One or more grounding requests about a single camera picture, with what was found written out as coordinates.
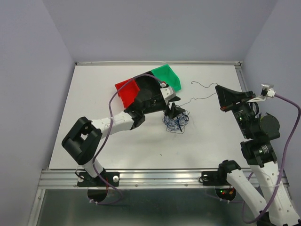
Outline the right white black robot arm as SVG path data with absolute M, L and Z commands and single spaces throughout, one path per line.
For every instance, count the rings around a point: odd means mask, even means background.
M 235 161 L 224 161 L 216 172 L 217 180 L 232 185 L 249 206 L 254 222 L 258 225 L 299 226 L 301 218 L 295 210 L 282 182 L 285 160 L 277 163 L 271 141 L 280 137 L 278 119 L 267 113 L 259 113 L 258 102 L 278 97 L 273 85 L 262 84 L 261 94 L 252 91 L 238 92 L 216 85 L 220 109 L 232 111 L 246 139 L 241 151 L 250 169 L 257 177 L 261 192 L 243 175 Z

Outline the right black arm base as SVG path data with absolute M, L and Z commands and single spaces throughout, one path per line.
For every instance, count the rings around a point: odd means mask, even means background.
M 199 182 L 203 186 L 214 186 L 215 197 L 224 202 L 234 202 L 236 190 L 218 171 L 203 171 Z

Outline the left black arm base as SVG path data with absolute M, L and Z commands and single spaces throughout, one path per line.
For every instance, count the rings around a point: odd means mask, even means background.
M 85 170 L 75 171 L 78 178 L 77 187 L 87 188 L 87 197 L 91 203 L 96 205 L 110 205 L 116 201 L 105 203 L 108 196 L 109 188 L 117 188 L 119 186 L 120 173 L 117 171 L 109 172 L 104 170 L 100 173 L 101 178 L 91 177 Z

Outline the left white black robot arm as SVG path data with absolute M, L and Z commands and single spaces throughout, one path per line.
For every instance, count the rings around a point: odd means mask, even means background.
M 116 115 L 98 120 L 79 118 L 62 140 L 62 147 L 89 174 L 88 180 L 93 185 L 101 185 L 104 182 L 104 168 L 95 158 L 100 140 L 108 140 L 109 135 L 138 128 L 149 113 L 162 111 L 166 117 L 176 118 L 185 112 L 175 104 L 179 100 L 171 88 L 161 88 L 158 95 L 142 89 L 133 103 Z

